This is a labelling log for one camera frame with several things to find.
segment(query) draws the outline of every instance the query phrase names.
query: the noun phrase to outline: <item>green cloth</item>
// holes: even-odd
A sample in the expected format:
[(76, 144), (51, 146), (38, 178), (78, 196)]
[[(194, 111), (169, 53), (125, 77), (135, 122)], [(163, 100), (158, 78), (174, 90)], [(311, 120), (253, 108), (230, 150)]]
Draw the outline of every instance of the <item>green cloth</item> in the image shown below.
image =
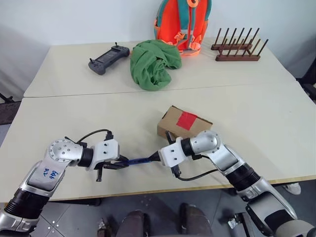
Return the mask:
[(134, 82), (142, 89), (156, 91), (168, 85), (171, 77), (165, 67), (181, 67), (177, 47), (155, 39), (141, 42), (133, 48), (130, 72)]

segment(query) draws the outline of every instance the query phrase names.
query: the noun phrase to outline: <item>silver robot arm segment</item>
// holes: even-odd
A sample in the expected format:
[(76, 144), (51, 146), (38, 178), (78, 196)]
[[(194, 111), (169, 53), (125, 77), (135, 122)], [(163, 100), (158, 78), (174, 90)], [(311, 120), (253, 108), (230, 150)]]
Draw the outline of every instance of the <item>silver robot arm segment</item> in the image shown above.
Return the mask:
[(33, 231), (43, 207), (62, 181), (67, 166), (94, 170), (99, 164), (102, 168), (103, 162), (118, 158), (119, 144), (114, 139), (99, 142), (91, 148), (68, 139), (54, 141), (46, 150), (44, 159), (32, 167), (13, 199), (0, 211), (0, 231)]
[[(210, 158), (218, 171), (235, 187), (238, 195), (248, 202), (246, 210), (264, 235), (275, 235), (285, 223), (297, 220), (294, 209), (281, 194), (235, 151), (223, 144), (214, 131), (206, 130), (193, 138), (178, 137), (175, 143), (158, 152), (162, 164), (168, 167), (201, 153)], [(306, 224), (308, 227), (305, 230), (309, 231), (312, 226)]]

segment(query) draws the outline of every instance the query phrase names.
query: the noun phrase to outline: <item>gray floor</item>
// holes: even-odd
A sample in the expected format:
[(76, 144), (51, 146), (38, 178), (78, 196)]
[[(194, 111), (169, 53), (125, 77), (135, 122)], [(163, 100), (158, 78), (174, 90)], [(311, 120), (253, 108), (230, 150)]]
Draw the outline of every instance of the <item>gray floor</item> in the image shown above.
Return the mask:
[[(8, 125), (0, 126), (0, 145), (8, 128)], [(302, 193), (299, 196), (288, 193), (282, 187), (277, 187), (277, 190), (295, 208), (300, 219), (316, 226), (316, 181), (300, 184)], [(244, 212), (245, 203), (239, 197), (229, 195), (226, 190), (107, 197), (102, 199), (100, 206), (49, 202), (32, 236), (96, 237), (101, 218), (107, 218), (113, 229), (117, 230), (123, 218), (136, 209), (149, 214), (153, 235), (176, 234), (178, 208), (183, 202), (194, 204), (205, 212), (216, 237), (245, 236), (241, 226), (232, 231), (227, 225), (228, 217)], [(255, 236), (263, 236), (255, 227), (253, 230)]]

